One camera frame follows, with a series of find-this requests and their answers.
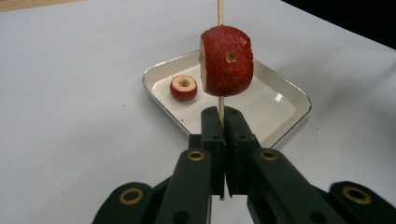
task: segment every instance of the wooden skewer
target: wooden skewer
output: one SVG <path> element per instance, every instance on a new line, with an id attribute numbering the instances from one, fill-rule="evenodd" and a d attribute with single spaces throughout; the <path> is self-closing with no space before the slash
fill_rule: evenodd
<path id="1" fill-rule="evenodd" d="M 218 24 L 223 24 L 223 0 L 218 0 Z M 219 119 L 224 130 L 224 96 L 219 97 Z"/>

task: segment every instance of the white tray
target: white tray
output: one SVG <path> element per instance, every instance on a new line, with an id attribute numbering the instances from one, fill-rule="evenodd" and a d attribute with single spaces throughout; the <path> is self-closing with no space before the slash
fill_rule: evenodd
<path id="1" fill-rule="evenodd" d="M 186 134 L 201 133 L 201 111 L 218 105 L 218 97 L 206 94 L 202 88 L 198 55 L 199 50 L 159 63 L 143 75 L 143 86 L 151 98 Z M 176 101 L 169 91 L 172 77 L 181 74 L 194 77 L 198 84 L 196 97 L 187 103 Z M 249 88 L 226 97 L 225 104 L 242 112 L 262 147 L 279 145 L 311 109 L 302 90 L 257 60 Z"/>

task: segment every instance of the apple slice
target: apple slice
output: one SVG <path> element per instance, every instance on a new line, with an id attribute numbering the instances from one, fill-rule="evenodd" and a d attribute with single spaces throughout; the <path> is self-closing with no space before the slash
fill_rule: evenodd
<path id="1" fill-rule="evenodd" d="M 250 38 L 231 26 L 215 26 L 201 35 L 201 78 L 204 91 L 231 96 L 245 91 L 253 78 Z"/>
<path id="2" fill-rule="evenodd" d="M 172 96 L 180 102 L 192 100 L 198 92 L 195 79 L 186 75 L 172 78 L 169 88 Z"/>

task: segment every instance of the apple flesh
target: apple flesh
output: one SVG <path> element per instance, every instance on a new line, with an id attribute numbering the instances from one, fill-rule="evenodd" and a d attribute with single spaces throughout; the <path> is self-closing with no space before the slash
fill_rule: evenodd
<path id="1" fill-rule="evenodd" d="M 195 79 L 186 75 L 172 78 L 169 88 L 172 96 L 180 102 L 192 100 L 198 92 Z"/>
<path id="2" fill-rule="evenodd" d="M 215 26 L 201 35 L 201 78 L 204 92 L 231 96 L 245 91 L 253 78 L 250 38 L 231 26 Z"/>

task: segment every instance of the red apple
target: red apple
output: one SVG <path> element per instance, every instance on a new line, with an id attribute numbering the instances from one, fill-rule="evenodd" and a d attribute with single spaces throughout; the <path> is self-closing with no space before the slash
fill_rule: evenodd
<path id="1" fill-rule="evenodd" d="M 215 26 L 201 35 L 201 78 L 204 91 L 231 96 L 245 91 L 253 78 L 250 38 L 231 26 Z"/>
<path id="2" fill-rule="evenodd" d="M 192 100 L 198 92 L 195 79 L 186 75 L 174 77 L 169 88 L 172 96 L 180 102 Z"/>

